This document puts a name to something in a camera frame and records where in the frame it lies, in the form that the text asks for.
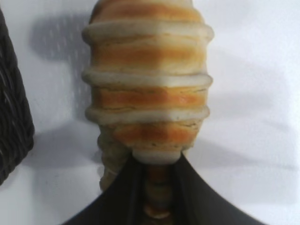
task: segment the wicker basket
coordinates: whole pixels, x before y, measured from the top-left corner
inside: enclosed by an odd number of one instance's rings
[[[0,185],[33,147],[34,125],[0,9]]]

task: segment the baked dough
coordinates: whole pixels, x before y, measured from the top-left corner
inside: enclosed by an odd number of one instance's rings
[[[102,0],[82,36],[91,46],[82,78],[92,87],[86,116],[101,130],[102,188],[130,152],[146,164],[176,162],[210,113],[211,27],[190,0]]]

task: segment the golden brown crust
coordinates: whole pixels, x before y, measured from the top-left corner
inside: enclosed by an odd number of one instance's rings
[[[206,51],[201,42],[184,37],[154,36],[130,43],[107,43],[92,47],[91,65],[100,71],[165,72],[186,75],[203,70]]]
[[[181,151],[196,138],[201,121],[119,125],[113,136],[138,151]]]
[[[132,108],[171,109],[206,105],[207,91],[199,87],[182,88],[118,88],[92,89],[94,107],[111,110]]]

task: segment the white background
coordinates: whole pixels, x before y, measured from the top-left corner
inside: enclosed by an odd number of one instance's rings
[[[36,145],[0,187],[2,225],[57,225],[99,194],[97,126],[84,117],[81,40],[95,0],[1,0]],[[300,1],[197,0],[211,116],[189,159],[224,198],[268,225],[300,224]]]

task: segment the dark woven basket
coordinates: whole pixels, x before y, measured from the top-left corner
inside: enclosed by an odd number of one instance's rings
[[[0,185],[33,147],[34,125],[0,9]]]

